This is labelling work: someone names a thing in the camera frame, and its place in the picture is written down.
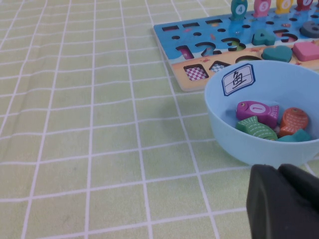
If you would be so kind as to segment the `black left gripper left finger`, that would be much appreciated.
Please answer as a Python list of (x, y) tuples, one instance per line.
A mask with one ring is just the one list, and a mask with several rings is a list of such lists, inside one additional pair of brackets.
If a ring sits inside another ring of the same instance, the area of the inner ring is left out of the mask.
[(319, 237), (319, 210), (301, 197), (272, 166), (252, 166), (246, 209), (254, 239)]

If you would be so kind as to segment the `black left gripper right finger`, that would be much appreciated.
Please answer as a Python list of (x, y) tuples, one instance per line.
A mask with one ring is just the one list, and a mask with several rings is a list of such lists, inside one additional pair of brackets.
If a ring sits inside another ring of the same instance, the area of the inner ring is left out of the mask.
[(314, 209), (319, 209), (319, 179), (317, 177), (292, 164), (282, 164), (278, 170), (301, 197), (306, 199)]

